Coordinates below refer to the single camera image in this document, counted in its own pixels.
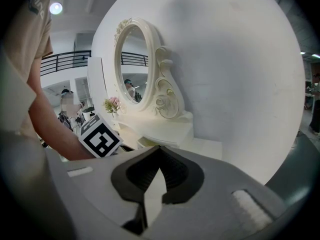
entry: floor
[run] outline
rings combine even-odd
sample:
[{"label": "floor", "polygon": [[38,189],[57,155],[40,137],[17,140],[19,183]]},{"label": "floor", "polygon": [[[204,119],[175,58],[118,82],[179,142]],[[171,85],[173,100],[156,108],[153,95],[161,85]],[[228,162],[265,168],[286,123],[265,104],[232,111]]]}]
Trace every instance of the floor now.
[{"label": "floor", "polygon": [[311,142],[315,145],[316,149],[320,152],[320,139],[316,135],[314,135],[309,129],[311,120],[311,110],[303,110],[303,115],[299,129],[309,138],[309,140],[311,140]]}]

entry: white vanity table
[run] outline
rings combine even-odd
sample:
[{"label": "white vanity table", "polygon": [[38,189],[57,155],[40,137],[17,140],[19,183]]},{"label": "white vanity table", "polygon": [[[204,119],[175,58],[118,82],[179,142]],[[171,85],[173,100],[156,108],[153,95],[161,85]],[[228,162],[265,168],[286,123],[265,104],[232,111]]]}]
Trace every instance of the white vanity table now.
[{"label": "white vanity table", "polygon": [[[139,56],[128,50],[134,46],[132,40],[137,43],[135,53],[146,53],[136,55],[143,57],[147,73]],[[194,138],[193,115],[185,110],[184,98],[171,75],[174,61],[170,54],[149,22],[141,18],[120,22],[114,36],[114,68],[104,71],[105,77],[115,79],[121,104],[111,119],[112,128],[133,149],[164,145],[221,160],[221,142]],[[88,70],[97,69],[89,65]],[[108,85],[106,91],[110,97]]]}]

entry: beige shirt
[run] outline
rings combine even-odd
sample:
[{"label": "beige shirt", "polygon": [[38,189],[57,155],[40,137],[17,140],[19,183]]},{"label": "beige shirt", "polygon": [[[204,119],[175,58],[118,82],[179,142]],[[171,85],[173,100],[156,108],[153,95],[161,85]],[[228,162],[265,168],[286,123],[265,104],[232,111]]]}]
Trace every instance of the beige shirt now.
[{"label": "beige shirt", "polygon": [[[26,0],[12,19],[3,39],[5,55],[25,83],[34,59],[53,52],[49,37],[49,3],[50,0]],[[38,139],[28,114],[20,133]]]}]

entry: white curved wall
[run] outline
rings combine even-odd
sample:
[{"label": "white curved wall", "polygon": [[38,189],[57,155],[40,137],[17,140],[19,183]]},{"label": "white curved wall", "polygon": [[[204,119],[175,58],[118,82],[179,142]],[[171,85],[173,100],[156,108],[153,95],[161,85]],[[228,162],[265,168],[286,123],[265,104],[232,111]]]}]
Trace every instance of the white curved wall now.
[{"label": "white curved wall", "polygon": [[114,34],[140,17],[173,51],[172,75],[194,115],[197,138],[221,141],[222,159],[266,183],[287,156],[304,103],[304,70],[289,21],[274,0],[117,0],[98,27],[115,96]]}]

